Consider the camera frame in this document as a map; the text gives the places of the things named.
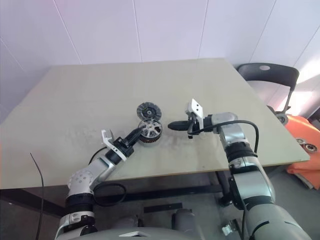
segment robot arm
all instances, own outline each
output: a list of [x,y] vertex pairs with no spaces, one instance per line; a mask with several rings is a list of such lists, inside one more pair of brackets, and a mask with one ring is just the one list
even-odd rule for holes
[[187,131],[188,137],[203,132],[219,134],[227,156],[231,173],[230,195],[235,207],[245,211],[245,222],[251,240],[310,240],[292,216],[275,205],[275,191],[253,152],[241,127],[237,123],[210,126],[237,120],[231,112],[209,115],[203,118],[203,109],[194,99],[188,104],[188,121],[172,122],[168,127],[176,131]]
[[124,139],[118,137],[116,140],[110,130],[101,131],[103,143],[109,150],[69,179],[66,215],[60,220],[55,240],[73,239],[97,231],[94,227],[94,189],[107,179],[118,163],[126,161],[134,152],[133,145],[138,141],[143,127],[134,129]]

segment metal rod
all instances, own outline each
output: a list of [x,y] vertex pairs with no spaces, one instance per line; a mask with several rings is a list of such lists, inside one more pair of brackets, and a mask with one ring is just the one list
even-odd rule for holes
[[[173,188],[165,190],[147,191],[128,193],[123,202],[148,200],[148,199],[161,199],[183,195],[193,194],[209,194],[209,193],[220,193],[222,188],[220,185],[207,185],[207,186],[193,186],[185,188]],[[110,196],[97,196],[99,202],[116,202],[122,195],[110,195]]]
[[216,171],[215,174],[219,184],[221,185],[223,194],[218,202],[221,207],[229,206],[232,204],[232,194],[230,192],[230,185],[228,182],[228,178],[231,177],[231,174],[229,171]]
[[282,113],[285,113],[288,110],[290,98],[291,98],[291,95],[292,95],[293,92],[294,91],[292,91],[292,90],[289,91],[288,97],[287,97],[285,105],[284,105],[284,109],[281,111]]
[[182,203],[171,203],[171,204],[164,204],[164,205],[157,205],[157,206],[145,206],[143,212],[145,214],[160,212],[160,211],[168,211],[168,210],[175,210],[175,209],[182,209]]

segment metal frame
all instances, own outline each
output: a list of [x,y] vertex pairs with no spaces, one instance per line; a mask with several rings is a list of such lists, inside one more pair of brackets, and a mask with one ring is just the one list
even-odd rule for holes
[[285,102],[285,105],[284,105],[284,108],[283,110],[281,111],[281,113],[286,113],[286,111],[288,110],[288,107],[289,107],[289,102],[290,102],[290,98],[291,98],[291,95],[294,91],[290,89],[289,93],[288,93],[288,97],[286,98],[286,102]]
[[149,214],[149,213],[154,213],[154,212],[176,210],[176,209],[182,209],[182,208],[183,208],[183,205],[181,202],[164,204],[164,205],[156,205],[156,206],[145,206],[143,208],[143,213]]
[[[215,174],[217,175],[219,184],[128,193],[123,201],[130,202],[138,200],[161,199],[194,194],[227,194],[229,192],[229,184],[226,179],[227,176],[225,175],[225,172],[218,171],[215,172]],[[120,195],[112,195],[97,197],[97,199],[99,199],[100,202],[104,200],[116,200],[119,199],[119,197]],[[41,210],[41,197],[20,188],[2,189],[0,190],[0,198],[9,203],[13,203],[15,205],[31,209],[37,212]],[[51,215],[53,217],[61,218],[65,215],[65,208],[48,200],[44,200],[43,213]]]

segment gray floor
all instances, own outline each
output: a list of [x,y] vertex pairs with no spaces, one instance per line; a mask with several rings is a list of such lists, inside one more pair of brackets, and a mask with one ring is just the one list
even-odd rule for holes
[[[271,179],[275,192],[276,203],[296,219],[312,239],[320,239],[320,192],[307,190],[303,184],[292,175],[281,172]],[[159,190],[176,187],[203,186],[210,184],[206,173],[153,177],[122,181],[129,192]],[[29,192],[39,194],[38,188],[28,188]],[[46,187],[47,200],[63,205],[68,190],[65,186]],[[120,203],[113,207],[95,207],[96,227],[105,230],[122,217],[138,215],[146,227],[171,227],[171,215],[174,210],[154,213],[143,213],[144,207],[169,203],[182,203],[184,208],[192,209],[197,215],[197,221],[202,227],[206,239],[225,240],[221,226],[228,220],[240,219],[242,212],[235,207],[221,208],[217,205],[217,194],[198,194],[180,197],[170,197],[145,201]],[[8,202],[1,201],[0,206],[0,239],[24,240],[34,239],[37,231],[39,213]],[[59,219],[45,215],[42,222],[40,239],[53,239]]]

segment brushless motor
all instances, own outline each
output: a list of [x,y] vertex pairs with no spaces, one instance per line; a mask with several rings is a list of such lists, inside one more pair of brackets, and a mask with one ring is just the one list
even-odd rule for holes
[[138,127],[143,127],[139,138],[140,143],[143,145],[154,144],[161,137],[162,125],[158,120],[153,118],[144,119],[139,123]]

